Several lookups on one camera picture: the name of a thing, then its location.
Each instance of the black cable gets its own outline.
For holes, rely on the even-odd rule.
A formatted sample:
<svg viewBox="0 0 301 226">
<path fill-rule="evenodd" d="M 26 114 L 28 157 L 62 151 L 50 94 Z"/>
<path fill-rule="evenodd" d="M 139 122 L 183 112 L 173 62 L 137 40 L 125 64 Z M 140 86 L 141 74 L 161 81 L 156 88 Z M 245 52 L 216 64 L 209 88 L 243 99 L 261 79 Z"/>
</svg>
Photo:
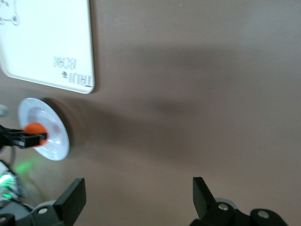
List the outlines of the black cable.
<svg viewBox="0 0 301 226">
<path fill-rule="evenodd" d="M 12 168 L 16 160 L 16 148 L 15 146 L 11 146 L 10 160 L 9 160 L 9 168 Z"/>
</svg>

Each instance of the orange object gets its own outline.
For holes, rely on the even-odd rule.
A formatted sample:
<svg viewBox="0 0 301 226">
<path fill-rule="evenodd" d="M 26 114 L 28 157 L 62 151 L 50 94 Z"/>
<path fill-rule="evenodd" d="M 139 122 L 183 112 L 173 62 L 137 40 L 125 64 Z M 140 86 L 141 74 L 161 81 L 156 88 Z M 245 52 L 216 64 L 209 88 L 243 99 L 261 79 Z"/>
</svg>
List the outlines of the orange object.
<svg viewBox="0 0 301 226">
<path fill-rule="evenodd" d="M 23 131 L 25 133 L 29 133 L 29 134 L 32 134 L 32 133 L 36 133 L 36 134 L 43 134 L 43 133 L 47 133 L 47 130 L 45 129 L 45 127 L 38 123 L 38 122 L 33 122 L 33 123 L 30 123 L 28 124 L 24 129 Z M 39 147 L 39 146 L 42 146 L 44 145 L 45 143 L 47 142 L 47 140 L 41 140 L 40 141 L 40 145 L 36 145 L 34 147 Z"/>
</svg>

